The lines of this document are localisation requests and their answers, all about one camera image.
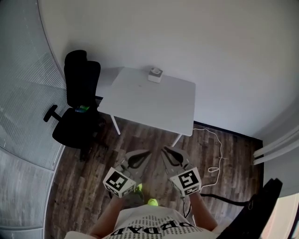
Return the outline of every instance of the black office chair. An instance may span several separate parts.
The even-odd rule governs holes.
[[[101,66],[98,62],[88,61],[86,55],[84,50],[72,51],[64,61],[67,103],[72,108],[60,117],[55,112],[57,105],[53,105],[43,118],[48,122],[53,116],[59,121],[53,138],[68,147],[81,149],[81,161],[88,154],[93,133],[101,132],[106,124],[95,101]]]

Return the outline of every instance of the table leg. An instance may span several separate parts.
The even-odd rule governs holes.
[[[116,124],[116,121],[115,121],[114,116],[113,116],[113,115],[110,115],[110,117],[111,117],[111,119],[112,119],[112,122],[113,122],[113,124],[114,124],[114,127],[115,127],[115,129],[116,129],[118,135],[120,135],[121,132],[120,132],[120,129],[118,128],[118,126],[117,126],[117,124]]]
[[[179,140],[179,138],[180,138],[181,136],[182,136],[182,135],[179,134],[179,135],[176,137],[176,139],[175,139],[175,141],[173,142],[173,144],[171,145],[171,147],[174,147],[174,146],[176,145],[176,143],[178,142],[178,140]]]

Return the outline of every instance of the white table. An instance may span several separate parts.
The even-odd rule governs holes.
[[[106,89],[98,111],[110,114],[118,134],[115,116],[191,136],[194,120],[195,83],[163,76],[161,83],[148,80],[148,72],[122,68]]]

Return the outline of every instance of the white wall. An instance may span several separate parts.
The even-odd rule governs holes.
[[[264,145],[275,141],[299,125],[299,100],[295,103],[292,109],[284,112],[285,120],[276,120],[269,125],[269,129],[263,130],[264,134],[261,134],[261,137]],[[270,178],[276,177],[283,182],[281,197],[299,193],[299,148],[264,163],[264,184]]]
[[[65,33],[48,33],[58,58],[66,47],[58,36],[68,34],[68,49],[86,49],[104,68],[155,65],[195,82],[196,121],[258,137],[299,92],[297,0],[40,3],[52,5],[46,26],[59,25],[56,13],[65,21]]]
[[[63,1],[38,0],[39,11],[48,44],[64,75],[64,58],[70,49],[70,29],[66,25],[65,11],[67,6]]]

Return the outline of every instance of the chair backrest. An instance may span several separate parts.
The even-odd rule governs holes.
[[[84,50],[67,54],[64,61],[67,103],[73,108],[95,105],[95,92],[101,66],[88,61]]]

